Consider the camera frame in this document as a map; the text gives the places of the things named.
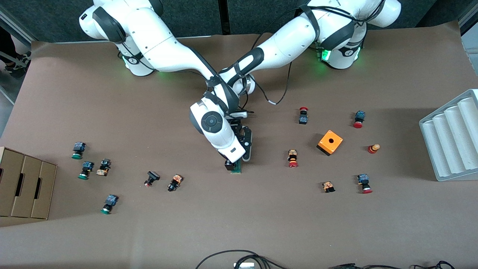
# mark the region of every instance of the black pants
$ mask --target black pants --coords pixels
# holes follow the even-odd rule
[[[11,35],[5,31],[5,29],[0,27],[0,51],[11,56],[13,58],[17,58],[18,53],[15,51],[15,44],[11,39]],[[11,60],[0,56],[0,60],[4,63],[11,63]]]

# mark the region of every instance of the table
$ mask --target table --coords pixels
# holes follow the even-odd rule
[[[217,70],[246,53],[256,35],[181,39]],[[201,78],[183,73],[135,77],[111,43],[35,43],[33,62],[2,146],[58,164],[50,220],[0,229],[0,268],[193,268],[226,249],[249,249],[289,268],[355,262],[476,267],[475,181],[436,182],[418,121],[478,78],[456,22],[370,31],[349,69],[334,70],[307,50],[292,65],[284,101],[259,90],[244,121],[253,131],[250,163],[231,175],[188,119]],[[271,100],[287,67],[255,72]],[[299,125],[299,108],[309,123]],[[363,110],[362,129],[351,127]],[[327,130],[344,138],[327,157],[315,145]],[[83,160],[112,160],[106,177],[76,177]],[[379,143],[371,155],[366,147]],[[299,167],[287,167],[298,150]],[[145,188],[149,170],[161,180]],[[176,192],[167,185],[184,177]],[[372,194],[356,175],[368,173]],[[323,193],[331,180],[334,193]],[[112,215],[99,212],[119,196]],[[238,254],[204,268],[231,268]]]

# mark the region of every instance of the person's leg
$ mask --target person's leg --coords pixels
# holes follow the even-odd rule
[[[15,51],[15,44],[13,43],[11,35],[5,29],[1,27],[0,27],[0,51],[15,59],[18,59],[21,57],[21,55],[19,55]],[[12,62],[11,60],[5,57],[0,56],[0,60],[2,60],[5,63],[5,70],[10,74],[10,76],[14,78],[21,78],[23,77],[23,75],[25,75],[26,68],[17,65],[15,62]]]
[[[11,35],[3,28],[0,27],[0,51],[11,56],[12,58],[17,58],[19,54],[15,51],[15,44],[11,38]],[[14,66],[15,63],[11,60],[0,56],[0,60],[4,62],[8,67]]]

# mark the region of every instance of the black hole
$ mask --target black hole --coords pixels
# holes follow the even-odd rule
[[[38,178],[38,181],[36,182],[35,199],[38,199],[38,197],[40,196],[41,185],[42,185],[42,179]]]
[[[20,176],[18,177],[18,183],[17,183],[17,190],[15,191],[15,196],[20,196],[22,193],[22,186],[23,186],[23,178],[25,177],[25,174],[21,173]]]

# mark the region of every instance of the black partition panel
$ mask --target black partition panel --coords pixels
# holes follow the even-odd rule
[[[435,0],[399,0],[402,12],[397,21],[388,28],[411,28],[423,18]],[[297,0],[228,0],[231,34],[261,33],[277,16],[294,8]],[[294,12],[274,23],[268,32],[277,31],[293,18]]]
[[[221,34],[217,0],[163,0],[164,22],[176,37]],[[81,30],[78,17],[92,0],[8,0],[0,8],[34,37],[46,42],[93,40]]]

